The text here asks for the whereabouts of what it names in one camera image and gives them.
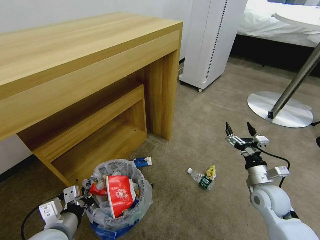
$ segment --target purifier vent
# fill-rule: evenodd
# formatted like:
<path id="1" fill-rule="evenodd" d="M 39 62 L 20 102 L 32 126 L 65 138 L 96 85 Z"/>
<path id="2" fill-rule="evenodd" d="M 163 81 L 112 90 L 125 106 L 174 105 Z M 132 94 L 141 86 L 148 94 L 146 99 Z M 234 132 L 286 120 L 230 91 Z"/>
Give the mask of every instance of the purifier vent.
<path id="1" fill-rule="evenodd" d="M 215 42 L 214 42 L 214 46 L 213 46 L 213 50 L 212 50 L 212 54 L 211 54 L 211 59 L 210 59 L 210 62 L 209 62 L 209 67 L 208 67 L 208 71 L 207 71 L 207 75 L 206 75 L 206 80 L 208 79 L 210 67 L 211 67 L 211 64 L 212 64 L 213 54 L 214 54 L 214 51 L 216 50 L 216 46 L 217 46 L 217 42 L 218 42 L 218 37 L 219 37 L 219 34 L 220 34 L 221 25 L 222 25 L 222 21 L 223 21 L 223 17 L 224 17 L 224 13 L 225 13 L 226 8 L 227 8 L 227 2 L 228 2 L 228 0 L 226 0 L 225 3 L 224 3 L 224 7 L 223 7 L 223 11 L 222 11 L 220 23 L 219 23 L 219 28 L 218 28 L 218 32 L 217 32 L 217 36 L 216 36 L 216 40 L 215 40 Z"/>

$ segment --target caster wheel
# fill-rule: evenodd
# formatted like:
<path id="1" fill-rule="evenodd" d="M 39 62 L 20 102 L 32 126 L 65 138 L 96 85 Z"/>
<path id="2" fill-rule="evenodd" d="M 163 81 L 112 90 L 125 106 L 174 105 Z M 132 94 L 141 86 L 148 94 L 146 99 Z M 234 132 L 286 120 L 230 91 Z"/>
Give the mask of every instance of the caster wheel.
<path id="1" fill-rule="evenodd" d="M 320 137 L 316 138 L 316 143 L 317 143 L 318 147 L 320 147 Z"/>

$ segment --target wooden desk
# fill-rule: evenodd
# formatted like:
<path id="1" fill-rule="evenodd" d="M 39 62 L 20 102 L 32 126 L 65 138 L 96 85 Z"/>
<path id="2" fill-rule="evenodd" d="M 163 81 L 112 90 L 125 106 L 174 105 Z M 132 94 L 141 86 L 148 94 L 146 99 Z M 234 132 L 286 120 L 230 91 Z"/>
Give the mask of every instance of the wooden desk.
<path id="1" fill-rule="evenodd" d="M 0 140 L 17 133 L 66 185 L 131 154 L 145 124 L 169 140 L 181 34 L 118 12 L 0 35 Z"/>

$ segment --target white bedsheet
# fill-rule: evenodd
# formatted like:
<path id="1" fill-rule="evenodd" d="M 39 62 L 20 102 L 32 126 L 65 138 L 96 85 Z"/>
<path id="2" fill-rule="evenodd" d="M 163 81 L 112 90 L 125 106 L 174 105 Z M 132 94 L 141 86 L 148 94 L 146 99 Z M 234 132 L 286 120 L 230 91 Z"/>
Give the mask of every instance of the white bedsheet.
<path id="1" fill-rule="evenodd" d="M 320 42 L 320 32 L 283 23 L 273 17 L 285 8 L 297 10 L 314 9 L 315 6 L 271 3 L 267 0 L 248 0 L 238 33 L 278 42 L 315 47 Z"/>

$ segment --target red paper bag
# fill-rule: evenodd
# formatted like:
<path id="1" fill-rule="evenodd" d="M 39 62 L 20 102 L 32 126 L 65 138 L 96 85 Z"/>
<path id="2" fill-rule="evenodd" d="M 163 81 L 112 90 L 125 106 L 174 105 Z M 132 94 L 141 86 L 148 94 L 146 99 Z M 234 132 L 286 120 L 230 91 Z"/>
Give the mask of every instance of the red paper bag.
<path id="1" fill-rule="evenodd" d="M 136 197 L 132 180 L 126 176 L 107 176 L 106 181 L 111 214 L 117 218 L 122 211 L 131 207 Z"/>
<path id="2" fill-rule="evenodd" d="M 95 195 L 99 195 L 99 196 L 105 196 L 105 195 L 108 194 L 108 193 L 107 193 L 107 188 L 103 188 L 103 189 L 101 189 L 101 190 L 98 190 L 97 187 L 96 187 L 96 185 L 95 185 L 94 183 L 91 185 L 91 188 L 90 188 L 90 190 L 89 190 L 89 193 L 95 194 Z"/>

